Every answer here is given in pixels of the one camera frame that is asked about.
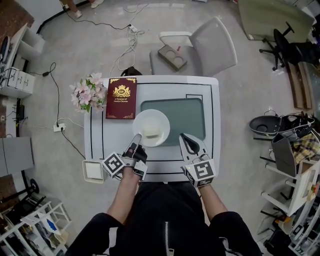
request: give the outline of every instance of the zipper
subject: zipper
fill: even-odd
[[[165,222],[165,228],[164,228],[164,243],[165,243],[165,253],[166,256],[169,256],[169,222]]]

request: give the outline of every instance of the white cable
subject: white cable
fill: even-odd
[[[128,11],[127,9],[123,8],[124,11],[126,11],[126,12],[128,12],[128,13],[130,13],[130,14],[136,13],[136,14],[134,15],[134,17],[129,21],[129,23],[131,23],[131,22],[135,19],[135,17],[136,17],[144,8],[146,8],[146,7],[149,5],[149,3],[147,3],[144,7],[141,8],[141,10],[139,10],[139,11],[137,12],[138,7],[139,7],[140,4],[142,4],[142,3],[141,3],[141,2],[138,3],[138,5],[136,6],[136,10],[135,10],[135,11]],[[130,52],[132,52],[132,51],[134,52],[133,64],[130,65],[129,67],[133,67],[133,66],[135,65],[135,63],[136,63],[136,50],[135,50],[135,48],[136,48],[136,46],[137,46],[137,44],[138,44],[138,35],[143,35],[144,33],[145,33],[144,30],[137,30],[136,32],[133,32],[130,27],[127,28],[127,30],[126,30],[126,38],[127,38],[128,42],[129,42],[129,47],[128,47],[118,58],[115,59],[113,65],[112,65],[112,68],[111,68],[111,70],[110,70],[110,73],[109,73],[109,78],[111,77],[112,70],[114,70],[114,67],[115,67],[117,61],[118,61],[118,69],[119,69],[120,71],[124,71],[124,70],[127,69],[127,67],[126,67],[126,68],[120,68],[120,59],[121,59],[122,56],[124,56],[125,54],[128,54],[128,53],[130,53]]]
[[[80,125],[80,124],[78,124],[78,123],[76,123],[76,122],[72,121],[69,117],[62,117],[62,118],[59,118],[57,121],[59,121],[59,120],[65,120],[65,119],[70,120],[70,121],[71,121],[71,123],[73,123],[73,124],[74,124],[74,125],[76,125],[76,126],[80,126],[81,128],[84,128],[82,125]]]
[[[136,6],[136,10],[134,12],[129,12],[128,10],[126,10],[125,8],[123,8],[126,12],[130,13],[130,14],[133,14],[135,13],[137,10],[138,10],[138,6],[142,4],[142,3],[138,3],[138,5]],[[135,17],[144,9],[148,6],[149,4],[147,3],[144,7],[141,8],[140,11],[138,11],[134,16],[133,18],[129,21],[129,24],[135,19]]]
[[[143,35],[145,33],[144,30],[137,30],[136,32],[133,32],[132,29],[130,27],[127,28],[127,31],[126,31],[126,38],[129,42],[129,47],[118,57],[115,59],[113,65],[112,65],[112,68],[110,70],[110,73],[109,73],[109,78],[111,77],[111,73],[112,73],[112,70],[114,69],[115,67],[115,64],[116,62],[118,61],[118,69],[120,71],[124,71],[127,69],[127,67],[125,68],[120,68],[120,59],[122,56],[124,56],[125,54],[128,54],[130,52],[134,52],[134,56],[133,56],[133,64],[130,65],[129,67],[133,67],[136,63],[136,50],[135,50],[135,47],[137,46],[137,43],[138,43],[138,35]]]
[[[28,124],[20,124],[19,123],[19,125],[20,126],[28,126]],[[53,128],[51,128],[51,127],[40,127],[40,126],[34,126],[34,125],[31,125],[31,127],[34,127],[34,128],[41,128],[41,129],[51,129],[51,130],[53,130]]]

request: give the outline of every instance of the wall outlet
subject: wall outlet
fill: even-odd
[[[61,132],[61,128],[64,131],[66,129],[66,125],[64,123],[59,123],[59,127],[56,125],[53,126],[53,131],[56,132]]]

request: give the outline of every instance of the book cover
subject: book cover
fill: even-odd
[[[111,78],[106,100],[106,119],[135,119],[136,78]]]

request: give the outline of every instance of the white table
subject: white table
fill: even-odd
[[[208,154],[214,159],[217,174],[220,166],[221,118],[218,80],[212,77],[182,75],[136,76],[136,115],[144,101],[163,99],[200,98],[203,102],[205,139]],[[94,110],[84,116],[84,145],[86,160],[103,160],[112,152],[121,154],[134,137],[133,120],[106,119]],[[148,171],[146,182],[187,181],[184,165],[177,146],[147,147]]]

